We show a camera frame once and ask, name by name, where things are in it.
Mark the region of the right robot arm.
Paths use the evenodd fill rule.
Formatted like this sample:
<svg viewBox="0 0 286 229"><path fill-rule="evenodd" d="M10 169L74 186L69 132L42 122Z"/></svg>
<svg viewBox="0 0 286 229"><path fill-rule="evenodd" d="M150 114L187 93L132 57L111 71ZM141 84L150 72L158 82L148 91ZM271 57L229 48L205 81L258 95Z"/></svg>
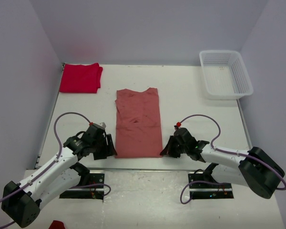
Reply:
<svg viewBox="0 0 286 229"><path fill-rule="evenodd" d="M176 129L160 154L173 158L186 154L194 161L208 163L202 175L207 187L238 184L266 199L278 190L285 176L283 169L259 147L248 151L213 149L208 141L196 140L186 128Z"/></svg>

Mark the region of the salmon pink t shirt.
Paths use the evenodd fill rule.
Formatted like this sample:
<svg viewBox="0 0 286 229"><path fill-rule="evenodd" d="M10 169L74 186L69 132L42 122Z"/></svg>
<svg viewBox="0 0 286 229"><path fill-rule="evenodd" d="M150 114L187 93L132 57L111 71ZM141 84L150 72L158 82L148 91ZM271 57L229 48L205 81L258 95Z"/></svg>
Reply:
<svg viewBox="0 0 286 229"><path fill-rule="evenodd" d="M115 105L116 158L161 157L163 142L158 90L118 90Z"/></svg>

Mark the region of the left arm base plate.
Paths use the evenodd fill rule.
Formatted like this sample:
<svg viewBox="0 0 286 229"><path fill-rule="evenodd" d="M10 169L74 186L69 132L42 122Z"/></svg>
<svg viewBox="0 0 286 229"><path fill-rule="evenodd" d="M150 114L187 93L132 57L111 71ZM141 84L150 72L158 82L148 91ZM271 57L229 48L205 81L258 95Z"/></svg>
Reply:
<svg viewBox="0 0 286 229"><path fill-rule="evenodd" d="M74 189L68 189L60 194L60 199L104 199L104 186L98 185L90 187L92 184L103 184L105 180L105 174L103 172L91 171L88 178L82 180Z"/></svg>

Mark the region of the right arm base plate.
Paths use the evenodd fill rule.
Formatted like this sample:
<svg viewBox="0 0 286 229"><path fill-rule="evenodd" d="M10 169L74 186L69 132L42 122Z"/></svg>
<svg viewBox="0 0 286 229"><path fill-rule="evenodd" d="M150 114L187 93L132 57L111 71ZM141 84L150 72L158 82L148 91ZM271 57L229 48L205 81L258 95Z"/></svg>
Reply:
<svg viewBox="0 0 286 229"><path fill-rule="evenodd" d="M216 181L204 174L199 169L188 174L189 183L194 181L208 181L216 183ZM196 199L233 199L233 190L231 184L212 185L206 183L195 183L189 186L189 194L191 200Z"/></svg>

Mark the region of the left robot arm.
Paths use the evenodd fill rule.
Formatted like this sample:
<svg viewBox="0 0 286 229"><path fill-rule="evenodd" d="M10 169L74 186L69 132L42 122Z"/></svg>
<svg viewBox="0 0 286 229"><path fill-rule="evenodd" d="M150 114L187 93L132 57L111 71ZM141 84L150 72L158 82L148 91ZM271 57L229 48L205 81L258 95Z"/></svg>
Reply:
<svg viewBox="0 0 286 229"><path fill-rule="evenodd" d="M112 136L103 126L92 124L81 137L69 137L58 153L29 177L18 183L10 181L3 189L1 209L25 228L55 197L71 188L88 187L90 171L80 163L82 158L93 155L100 160L116 154Z"/></svg>

